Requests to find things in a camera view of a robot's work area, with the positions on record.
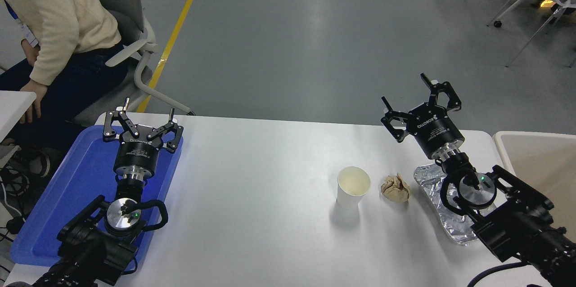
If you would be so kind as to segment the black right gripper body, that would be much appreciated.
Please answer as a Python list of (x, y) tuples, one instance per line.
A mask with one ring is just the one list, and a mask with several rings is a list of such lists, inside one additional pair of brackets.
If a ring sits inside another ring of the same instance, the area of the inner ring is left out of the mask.
[(415, 137), (427, 158), (433, 158), (435, 152), (446, 144), (457, 141), (457, 146), (463, 144), (464, 136), (448, 117), (446, 108), (423, 103), (409, 114), (414, 118), (407, 121), (407, 131)]

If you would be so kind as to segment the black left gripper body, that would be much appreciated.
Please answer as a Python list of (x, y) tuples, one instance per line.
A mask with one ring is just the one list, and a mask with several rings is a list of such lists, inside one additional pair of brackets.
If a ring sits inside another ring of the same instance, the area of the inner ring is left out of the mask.
[(148, 135), (153, 129), (150, 126), (137, 125), (138, 138), (134, 138), (127, 130), (121, 134), (119, 140), (121, 143), (113, 166), (117, 175), (123, 176), (134, 171), (139, 171), (143, 176), (155, 175), (160, 149), (164, 142), (160, 137), (148, 140)]

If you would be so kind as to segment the person's right hand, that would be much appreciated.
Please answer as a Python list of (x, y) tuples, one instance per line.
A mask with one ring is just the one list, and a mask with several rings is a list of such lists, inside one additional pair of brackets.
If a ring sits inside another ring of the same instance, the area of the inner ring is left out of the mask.
[(37, 61), (41, 47), (39, 45), (33, 46), (29, 41), (27, 41), (27, 39), (22, 39), (21, 48), (23, 49), (27, 63), (33, 67)]

